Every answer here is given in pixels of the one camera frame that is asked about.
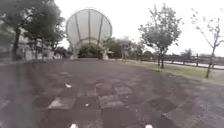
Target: paving stone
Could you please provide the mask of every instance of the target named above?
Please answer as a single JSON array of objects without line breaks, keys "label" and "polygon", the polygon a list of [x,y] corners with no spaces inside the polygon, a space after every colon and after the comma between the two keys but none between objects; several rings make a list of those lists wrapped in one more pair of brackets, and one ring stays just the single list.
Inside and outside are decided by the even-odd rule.
[{"label": "paving stone", "polygon": [[175,125],[169,118],[161,117],[158,122],[153,125],[155,128],[181,128]]},{"label": "paving stone", "polygon": [[169,100],[165,100],[163,98],[157,98],[154,100],[151,100],[148,102],[153,108],[155,108],[158,111],[161,111],[163,113],[167,113],[175,108],[177,108],[176,105],[174,105]]},{"label": "paving stone", "polygon": [[107,96],[107,95],[114,95],[116,92],[112,88],[110,84],[106,83],[98,83],[96,84],[96,90],[98,96]]},{"label": "paving stone", "polygon": [[45,91],[42,93],[44,95],[54,95],[57,96],[58,94],[60,94],[62,92],[62,88],[51,88],[48,87],[45,89]]},{"label": "paving stone", "polygon": [[212,127],[211,125],[209,125],[203,121],[200,121],[196,125],[194,125],[192,128],[215,128],[215,127]]},{"label": "paving stone", "polygon": [[117,95],[99,97],[99,102],[101,108],[118,107],[124,105],[123,102],[119,100]]},{"label": "paving stone", "polygon": [[72,111],[65,109],[48,110],[47,121],[41,123],[41,128],[69,128],[72,124]]},{"label": "paving stone", "polygon": [[42,94],[34,98],[32,105],[37,108],[47,108],[53,100],[53,95]]},{"label": "paving stone", "polygon": [[214,128],[223,128],[224,126],[224,118],[211,112],[208,112],[206,114],[204,122],[206,122],[207,124],[209,124]]},{"label": "paving stone", "polygon": [[135,114],[126,107],[105,108],[102,119],[104,128],[121,128],[138,122]]},{"label": "paving stone", "polygon": [[138,95],[140,98],[144,99],[144,102],[149,102],[151,100],[160,98],[160,96],[153,92],[137,92],[135,94]]},{"label": "paving stone", "polygon": [[171,101],[173,104],[175,104],[176,106],[179,106],[183,103],[186,102],[187,98],[181,98],[177,95],[168,95],[167,97],[165,97],[166,100]]},{"label": "paving stone", "polygon": [[48,109],[71,109],[74,103],[75,99],[57,97],[51,102]]},{"label": "paving stone", "polygon": [[133,93],[129,87],[114,87],[114,89],[119,95]]},{"label": "paving stone", "polygon": [[75,102],[75,109],[99,109],[97,97],[78,97]]},{"label": "paving stone", "polygon": [[145,128],[145,127],[143,127],[143,126],[140,125],[140,124],[134,124],[134,125],[126,126],[126,127],[124,127],[124,128]]},{"label": "paving stone", "polygon": [[181,128],[191,128],[199,121],[194,115],[190,115],[179,108],[170,111],[165,115]]},{"label": "paving stone", "polygon": [[101,128],[102,120],[99,109],[76,109],[72,114],[72,123],[80,128]]},{"label": "paving stone", "polygon": [[213,105],[213,106],[211,106],[210,110],[211,110],[211,112],[224,117],[224,108],[217,106],[217,105]]},{"label": "paving stone", "polygon": [[73,98],[75,99],[77,97],[79,89],[77,88],[66,88],[64,89],[58,96],[62,98]]},{"label": "paving stone", "polygon": [[95,97],[97,96],[94,86],[86,86],[79,89],[78,97]]},{"label": "paving stone", "polygon": [[119,95],[119,99],[124,103],[124,105],[132,105],[142,103],[144,100],[134,93]]},{"label": "paving stone", "polygon": [[135,114],[138,121],[141,122],[143,126],[147,124],[156,124],[157,120],[161,118],[161,113],[147,103],[135,104],[127,108]]},{"label": "paving stone", "polygon": [[188,101],[180,106],[180,109],[184,110],[185,112],[196,116],[197,118],[201,119],[206,116],[207,109],[202,107],[197,102]]}]

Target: grass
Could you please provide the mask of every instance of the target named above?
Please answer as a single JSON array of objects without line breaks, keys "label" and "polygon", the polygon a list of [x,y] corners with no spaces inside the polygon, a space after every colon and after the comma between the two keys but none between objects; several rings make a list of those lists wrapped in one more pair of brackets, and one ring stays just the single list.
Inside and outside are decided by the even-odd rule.
[{"label": "grass", "polygon": [[[172,64],[165,64],[165,68],[161,69],[157,66],[157,63],[154,62],[137,62],[129,60],[126,62],[127,64],[135,65],[135,66],[141,66],[152,70],[162,71],[162,72],[169,72],[176,75],[182,75],[182,76],[188,76],[191,78],[201,79],[205,80],[205,74],[206,74],[206,68],[198,68],[198,67],[190,67],[190,66],[181,66],[181,65],[172,65]],[[209,81],[215,82],[215,83],[221,83],[224,84],[224,71],[217,75],[216,72],[212,72],[211,77]]]}]

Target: ground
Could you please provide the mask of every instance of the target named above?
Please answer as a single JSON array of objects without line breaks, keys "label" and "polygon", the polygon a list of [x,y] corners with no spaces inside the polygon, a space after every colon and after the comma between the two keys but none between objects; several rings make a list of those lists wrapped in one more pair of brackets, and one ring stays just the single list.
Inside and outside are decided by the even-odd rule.
[{"label": "ground", "polygon": [[108,61],[0,67],[1,128],[223,128],[224,86]]}]

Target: tree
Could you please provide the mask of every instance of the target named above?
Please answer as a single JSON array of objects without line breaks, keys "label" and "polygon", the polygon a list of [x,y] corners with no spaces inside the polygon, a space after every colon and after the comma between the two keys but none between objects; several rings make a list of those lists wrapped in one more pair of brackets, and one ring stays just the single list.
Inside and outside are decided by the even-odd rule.
[{"label": "tree", "polygon": [[31,10],[33,8],[41,7],[43,1],[47,0],[9,0],[7,2],[4,0],[3,4],[1,3],[1,6],[4,6],[0,10],[1,19],[15,33],[12,49],[13,60],[16,60],[16,52],[19,47],[21,30],[23,29],[25,22],[30,19],[30,16],[32,15]]},{"label": "tree", "polygon": [[209,46],[212,48],[210,62],[205,76],[205,78],[208,79],[215,57],[215,50],[222,42],[224,42],[224,40],[221,39],[222,37],[224,37],[224,35],[221,35],[222,33],[220,28],[221,15],[218,17],[200,17],[197,11],[195,11],[194,9],[192,9],[192,11],[192,24],[195,25],[196,29],[200,31]]},{"label": "tree", "polygon": [[60,17],[60,9],[54,2],[47,1],[42,3],[41,8],[34,8],[31,12],[32,16],[24,25],[24,36],[33,42],[35,48],[40,40],[42,48],[50,46],[54,51],[59,41],[64,38],[61,28],[64,18]]},{"label": "tree", "polygon": [[181,56],[184,57],[185,59],[191,59],[192,50],[186,49],[184,52],[181,53]]},{"label": "tree", "polygon": [[164,55],[168,51],[168,47],[177,41],[181,30],[179,28],[181,18],[176,17],[176,12],[163,4],[160,11],[150,9],[151,17],[148,24],[141,25],[139,31],[144,44],[154,48],[158,53],[158,65],[162,61],[161,68],[164,68]]}]

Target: tree trunk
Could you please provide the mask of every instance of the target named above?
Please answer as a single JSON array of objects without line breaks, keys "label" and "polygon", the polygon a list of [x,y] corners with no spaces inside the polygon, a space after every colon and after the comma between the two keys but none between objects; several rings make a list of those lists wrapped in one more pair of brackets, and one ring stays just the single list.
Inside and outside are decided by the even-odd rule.
[{"label": "tree trunk", "polygon": [[35,59],[37,60],[37,40],[35,40],[34,48],[35,48]]},{"label": "tree trunk", "polygon": [[161,62],[162,62],[161,68],[164,69],[164,55],[163,54],[161,55]]},{"label": "tree trunk", "polygon": [[209,65],[208,65],[208,69],[207,69],[207,72],[206,72],[206,76],[205,76],[206,79],[209,78],[209,74],[211,72],[211,66],[213,65],[213,58],[214,58],[214,55],[215,55],[215,49],[216,49],[216,47],[214,47],[212,49],[212,54],[211,54],[211,57],[210,57],[210,62],[209,62]]},{"label": "tree trunk", "polygon": [[161,59],[161,55],[159,53],[159,55],[158,55],[158,66],[160,66],[160,59]]},{"label": "tree trunk", "polygon": [[17,49],[19,48],[19,37],[21,34],[21,30],[19,28],[14,29],[16,35],[15,35],[15,41],[12,48],[12,60],[17,60]]}]

